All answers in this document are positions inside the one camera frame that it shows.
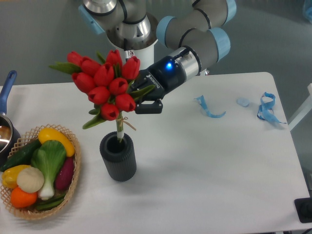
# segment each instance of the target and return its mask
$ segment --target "yellow bell pepper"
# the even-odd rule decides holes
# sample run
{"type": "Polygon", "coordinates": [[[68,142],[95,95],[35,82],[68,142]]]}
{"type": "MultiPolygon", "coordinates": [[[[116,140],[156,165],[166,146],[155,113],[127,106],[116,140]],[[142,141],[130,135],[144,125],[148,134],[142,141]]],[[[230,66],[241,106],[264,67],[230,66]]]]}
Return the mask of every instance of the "yellow bell pepper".
{"type": "Polygon", "coordinates": [[[66,150],[66,156],[71,157],[75,154],[75,148],[72,142],[61,132],[54,128],[43,128],[38,133],[38,139],[41,144],[48,140],[57,140],[63,144],[66,150]]]}
{"type": "Polygon", "coordinates": [[[18,186],[16,183],[19,173],[30,165],[19,165],[5,170],[2,174],[2,185],[4,187],[14,189],[18,186]]]}

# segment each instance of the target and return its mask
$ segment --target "bok choy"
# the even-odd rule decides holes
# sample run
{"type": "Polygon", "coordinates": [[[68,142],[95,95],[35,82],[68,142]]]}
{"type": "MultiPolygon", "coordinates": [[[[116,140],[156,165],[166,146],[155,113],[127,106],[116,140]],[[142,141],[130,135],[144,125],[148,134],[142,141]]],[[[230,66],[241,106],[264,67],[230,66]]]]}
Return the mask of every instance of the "bok choy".
{"type": "Polygon", "coordinates": [[[38,168],[44,176],[44,184],[38,191],[38,197],[48,200],[54,195],[54,180],[66,159],[66,150],[57,140],[48,140],[33,154],[31,164],[38,168]]]}

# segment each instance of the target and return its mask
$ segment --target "blue ribbon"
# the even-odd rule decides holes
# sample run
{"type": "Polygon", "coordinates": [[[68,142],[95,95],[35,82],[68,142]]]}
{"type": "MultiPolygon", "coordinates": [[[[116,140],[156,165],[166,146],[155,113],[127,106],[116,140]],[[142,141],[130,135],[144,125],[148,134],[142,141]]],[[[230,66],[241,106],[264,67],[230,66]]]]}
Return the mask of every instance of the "blue ribbon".
{"type": "Polygon", "coordinates": [[[260,120],[264,120],[264,121],[268,121],[268,122],[276,122],[276,123],[284,123],[279,121],[274,114],[270,113],[269,110],[271,110],[273,112],[273,106],[275,105],[275,95],[273,94],[268,94],[267,92],[265,92],[261,99],[261,105],[259,106],[259,110],[258,110],[258,114],[257,117],[260,120]],[[263,97],[268,97],[271,98],[272,101],[269,102],[264,102],[263,101],[263,97]]]}
{"type": "Polygon", "coordinates": [[[200,104],[200,106],[204,109],[204,111],[206,112],[206,114],[210,117],[210,118],[221,118],[225,115],[226,112],[223,112],[222,114],[220,115],[213,115],[210,111],[209,111],[209,108],[206,104],[206,101],[205,101],[205,98],[204,96],[200,96],[200,97],[197,97],[195,98],[198,103],[200,104]]]}

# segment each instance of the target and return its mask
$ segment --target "flower stem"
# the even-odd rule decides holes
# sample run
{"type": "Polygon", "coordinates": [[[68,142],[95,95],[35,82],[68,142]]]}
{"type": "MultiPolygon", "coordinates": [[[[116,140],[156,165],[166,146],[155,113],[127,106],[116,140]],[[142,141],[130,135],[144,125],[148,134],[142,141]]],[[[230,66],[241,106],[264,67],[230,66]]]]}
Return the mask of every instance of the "flower stem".
{"type": "Polygon", "coordinates": [[[122,122],[122,112],[119,113],[117,119],[116,119],[116,125],[117,125],[117,138],[118,141],[121,142],[123,139],[123,122],[122,122]]]}

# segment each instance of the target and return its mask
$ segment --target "blue pot handle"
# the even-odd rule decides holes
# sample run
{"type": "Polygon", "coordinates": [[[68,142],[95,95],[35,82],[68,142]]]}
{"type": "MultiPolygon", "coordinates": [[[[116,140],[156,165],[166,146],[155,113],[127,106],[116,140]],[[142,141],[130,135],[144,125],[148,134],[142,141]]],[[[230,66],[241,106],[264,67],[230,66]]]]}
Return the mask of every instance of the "blue pot handle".
{"type": "Polygon", "coordinates": [[[8,77],[5,80],[4,86],[0,93],[0,113],[6,114],[6,103],[16,76],[17,76],[16,71],[10,71],[8,77]]]}

